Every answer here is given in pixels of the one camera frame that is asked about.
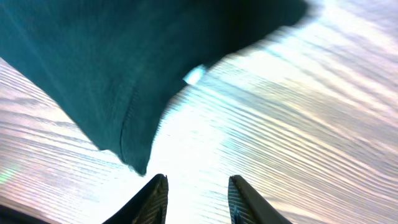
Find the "wood grain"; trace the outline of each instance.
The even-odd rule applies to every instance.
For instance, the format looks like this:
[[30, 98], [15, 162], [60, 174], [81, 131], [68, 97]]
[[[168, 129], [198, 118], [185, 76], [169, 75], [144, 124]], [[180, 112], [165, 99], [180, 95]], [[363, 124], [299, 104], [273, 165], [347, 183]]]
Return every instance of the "wood grain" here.
[[314, 3], [172, 100], [146, 177], [0, 61], [0, 203], [101, 223], [163, 173], [167, 223], [230, 223], [241, 174], [295, 223], [398, 223], [398, 2]]

